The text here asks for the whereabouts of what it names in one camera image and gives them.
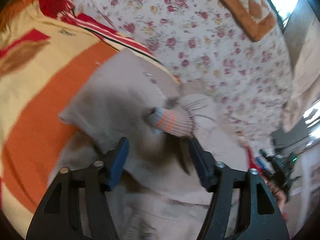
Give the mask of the person right hand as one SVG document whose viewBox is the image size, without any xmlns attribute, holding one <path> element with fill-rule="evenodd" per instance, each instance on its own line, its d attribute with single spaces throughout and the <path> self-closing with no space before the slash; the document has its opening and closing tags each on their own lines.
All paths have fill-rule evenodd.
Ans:
<svg viewBox="0 0 320 240">
<path fill-rule="evenodd" d="M 281 190 L 279 187 L 277 187 L 276 184 L 274 184 L 272 181 L 267 180 L 266 178 L 264 178 L 264 181 L 266 183 L 266 185 L 268 186 L 269 190 L 271 191 L 271 193 L 273 194 L 273 196 L 275 197 L 278 207 L 281 211 L 282 217 L 287 220 L 286 217 L 286 213 L 284 212 L 284 207 L 287 201 L 287 196 L 284 193 L 283 190 Z"/>
</svg>

